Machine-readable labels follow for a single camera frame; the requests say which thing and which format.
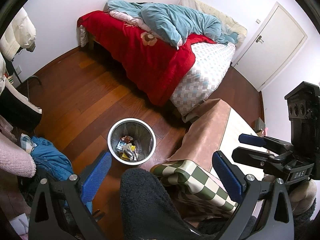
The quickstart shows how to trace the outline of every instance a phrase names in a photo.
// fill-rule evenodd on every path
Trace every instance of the green checkered pillow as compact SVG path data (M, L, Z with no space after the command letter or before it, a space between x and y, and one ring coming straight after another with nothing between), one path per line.
M154 166L151 171L165 187L177 186L177 201L195 206L200 213L230 217L237 207L228 193L193 161L167 162Z

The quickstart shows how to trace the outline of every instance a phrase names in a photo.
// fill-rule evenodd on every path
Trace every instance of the plastic bag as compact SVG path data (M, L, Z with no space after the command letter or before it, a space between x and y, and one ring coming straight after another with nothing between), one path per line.
M152 136L147 128L145 128L142 124L137 122L125 122L115 128L113 131L110 143L113 151L115 153L119 152L117 149L117 145L123 136L129 135L133 138L132 144L137 144L137 150L139 150L139 156L137 161L142 161L146 157L148 157L151 152L153 142Z

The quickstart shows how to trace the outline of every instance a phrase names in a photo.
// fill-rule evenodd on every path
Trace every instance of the black cloth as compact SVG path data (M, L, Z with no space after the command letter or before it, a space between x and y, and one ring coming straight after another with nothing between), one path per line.
M32 206L33 198L35 197L41 179L47 179L49 182L58 181L50 174L50 172L41 168L36 168L36 173L32 178L18 176L17 179L18 188L24 197L24 200L30 207Z
M7 69L8 75L12 76L14 73L14 66L12 64L12 61L9 61L6 59L6 57L3 57L5 61L5 68Z
M27 132L32 132L42 117L42 114L17 99L7 87L0 95L0 105L0 115L13 126Z
M159 179L148 171L133 168L122 175L120 203L124 240L215 238L215 235L192 232L173 206Z

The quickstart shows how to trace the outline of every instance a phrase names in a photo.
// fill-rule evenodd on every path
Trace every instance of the light blue comforter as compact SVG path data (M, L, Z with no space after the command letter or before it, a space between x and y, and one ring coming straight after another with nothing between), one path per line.
M164 41L176 48L181 39L184 44L192 33L205 35L217 43L236 43L232 37L222 33L221 23L215 16L185 6L108 0L108 11L113 10L142 18Z

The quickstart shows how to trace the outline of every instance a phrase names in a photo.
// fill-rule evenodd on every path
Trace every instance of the white jacket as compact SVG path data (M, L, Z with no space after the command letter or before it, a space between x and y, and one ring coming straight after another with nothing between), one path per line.
M35 39L36 29L24 8L21 8L0 39L0 51L7 60L11 61L20 47L30 48Z

